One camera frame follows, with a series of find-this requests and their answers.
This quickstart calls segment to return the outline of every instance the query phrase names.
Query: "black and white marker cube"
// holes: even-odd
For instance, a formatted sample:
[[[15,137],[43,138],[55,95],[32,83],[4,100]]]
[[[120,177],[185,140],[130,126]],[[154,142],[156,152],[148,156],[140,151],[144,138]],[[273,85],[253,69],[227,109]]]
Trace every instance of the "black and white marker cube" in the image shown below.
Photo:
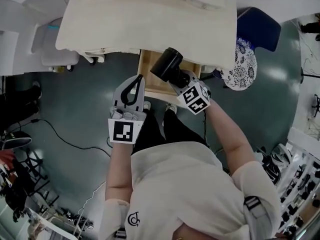
[[[199,82],[188,88],[177,99],[194,115],[210,106],[208,91]]]
[[[144,121],[108,119],[110,142],[135,144]]]

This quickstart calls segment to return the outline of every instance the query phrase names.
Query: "cable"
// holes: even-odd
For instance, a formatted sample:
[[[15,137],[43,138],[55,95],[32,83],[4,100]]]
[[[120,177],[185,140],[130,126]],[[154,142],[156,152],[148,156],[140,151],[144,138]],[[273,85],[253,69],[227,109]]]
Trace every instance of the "cable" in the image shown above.
[[[1,88],[0,88],[1,94],[4,94],[4,89],[5,89],[5,77],[2,76],[2,77],[1,77]]]
[[[309,61],[309,63],[311,64],[311,61],[309,58],[306,58],[304,60],[304,63],[303,63],[303,67],[302,67],[302,70],[304,73],[307,73],[308,75],[312,75],[312,76],[320,76],[320,74],[316,73],[312,68],[310,68],[310,72],[308,72],[307,70],[305,70],[305,65],[306,65],[306,62]]]
[[[113,146],[111,146],[111,144],[108,142],[108,140],[109,140],[109,142],[110,142],[110,137],[108,137],[107,139],[106,139],[106,144],[109,146],[109,148],[114,148]]]
[[[102,182],[102,183],[100,184],[100,186],[98,186],[98,187],[95,189],[95,191],[93,191],[92,196],[91,196],[89,199],[87,199],[87,200],[85,201],[85,203],[83,204],[82,208],[80,208],[80,209],[78,210],[78,214],[80,214],[80,211],[81,211],[81,210],[84,210],[84,209],[85,209],[85,206],[86,206],[87,202],[88,202],[89,200],[91,200],[92,198],[94,198],[95,193],[96,193],[96,192],[103,186],[103,184],[105,184],[105,183],[106,183],[105,181]]]
[[[45,119],[33,119],[30,121],[30,123],[36,123],[36,122],[39,122],[39,121],[43,121],[43,122],[46,122],[51,128],[52,130],[54,131],[55,135],[60,139],[62,140],[64,143],[74,147],[74,148],[77,148],[77,149],[80,149],[80,150],[91,150],[91,149],[96,149],[96,150],[101,150],[102,152],[104,152],[108,157],[111,157],[105,150],[103,150],[102,148],[98,147],[98,146],[90,146],[90,147],[80,147],[80,146],[76,146],[76,145],[73,145],[71,144],[70,142],[64,140],[62,137],[60,137],[60,135],[57,133],[56,129],[53,127],[53,125],[45,120]]]
[[[309,48],[310,52],[312,53],[312,55],[315,57],[316,60],[318,60],[317,56],[315,55],[315,53],[311,50],[310,46],[306,43],[306,41],[304,40],[304,38],[302,37],[302,35],[300,34],[301,29],[292,21],[290,20],[291,23],[296,27],[296,29],[298,30],[298,34],[301,38],[301,40],[304,42],[304,44]]]
[[[204,110],[203,113],[204,113],[204,118],[203,118],[204,140],[207,141],[207,113],[206,113],[206,110]]]
[[[14,128],[13,130],[7,132],[5,135],[11,134],[11,133],[13,133],[15,130],[17,130],[17,129],[20,129],[20,131],[21,131],[21,127],[27,126],[27,125],[29,125],[29,124],[31,124],[31,123],[33,123],[33,122],[32,122],[32,120],[31,120],[30,122],[27,122],[27,123],[25,123],[25,124],[23,124],[23,125],[21,125],[20,122],[18,122],[18,123],[19,123],[19,127]]]

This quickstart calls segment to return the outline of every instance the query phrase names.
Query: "logo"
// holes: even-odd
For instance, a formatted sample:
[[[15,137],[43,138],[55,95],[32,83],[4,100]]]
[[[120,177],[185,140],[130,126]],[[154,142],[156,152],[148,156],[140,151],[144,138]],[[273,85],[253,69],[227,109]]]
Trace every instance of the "logo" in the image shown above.
[[[133,227],[139,226],[140,220],[138,219],[138,211],[129,215],[128,223]]]
[[[208,93],[206,92],[206,90],[200,85],[200,89],[201,89],[201,92],[202,92],[202,96],[207,100],[209,101],[209,97],[208,97]]]
[[[207,103],[202,98],[198,98],[194,103],[189,105],[188,107],[194,112],[198,113],[203,110],[207,106]]]
[[[134,135],[134,123],[127,121],[115,121],[113,130],[113,140],[132,142]]]
[[[195,86],[192,86],[190,89],[186,90],[185,93],[183,93],[185,104],[192,102],[198,96],[199,93]]]

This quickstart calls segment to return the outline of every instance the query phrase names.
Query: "floor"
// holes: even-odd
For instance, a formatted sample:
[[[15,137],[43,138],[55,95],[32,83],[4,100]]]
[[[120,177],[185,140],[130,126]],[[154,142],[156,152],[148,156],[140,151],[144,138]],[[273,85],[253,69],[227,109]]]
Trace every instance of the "floor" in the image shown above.
[[[308,24],[317,22],[314,15],[306,15],[293,20],[293,23]],[[316,41],[317,34],[299,32],[301,46],[301,67],[304,74],[320,76],[320,42]],[[320,115],[313,118],[312,104],[315,102],[315,94],[320,97],[320,79],[305,76],[300,86],[300,95],[293,121],[293,127],[303,131],[305,134],[320,139]]]
[[[245,91],[223,88],[220,79],[210,79],[212,97],[235,120],[252,146],[265,146],[267,151],[285,142],[294,121],[300,90],[300,43],[296,27],[291,22],[282,25],[276,52],[256,49],[257,77]],[[11,78],[17,90],[29,88],[33,80],[42,86],[40,114],[69,142],[82,147],[99,146],[107,152],[108,117],[113,92],[125,79],[137,72],[139,57],[135,54],[113,53],[105,63],[95,66],[81,59],[73,72],[29,73]],[[151,100],[159,123],[165,104]],[[192,130],[204,135],[204,115],[193,116],[184,109],[178,117]],[[73,212],[80,209],[93,191],[105,181],[109,157],[99,150],[78,150],[59,140],[44,122],[25,126],[32,136],[32,147],[41,153],[52,184],[60,194],[60,206]],[[209,126],[207,140],[213,151],[221,146]],[[223,154],[218,157],[225,163]],[[104,200],[104,186],[90,200],[84,214],[95,227],[85,235],[95,239],[99,230]]]

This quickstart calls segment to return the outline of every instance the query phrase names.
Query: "white t-shirt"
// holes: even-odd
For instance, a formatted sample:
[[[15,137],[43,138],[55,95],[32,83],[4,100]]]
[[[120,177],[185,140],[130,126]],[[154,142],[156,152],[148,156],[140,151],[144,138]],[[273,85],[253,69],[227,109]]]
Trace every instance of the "white t-shirt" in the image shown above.
[[[273,229],[270,237],[279,228],[279,197],[256,161],[243,165],[230,177],[206,146],[177,142],[135,153],[131,166],[130,204],[117,199],[105,201],[99,240],[115,239],[120,228],[128,240],[171,240],[183,223],[218,240],[249,240],[246,196],[268,203]]]

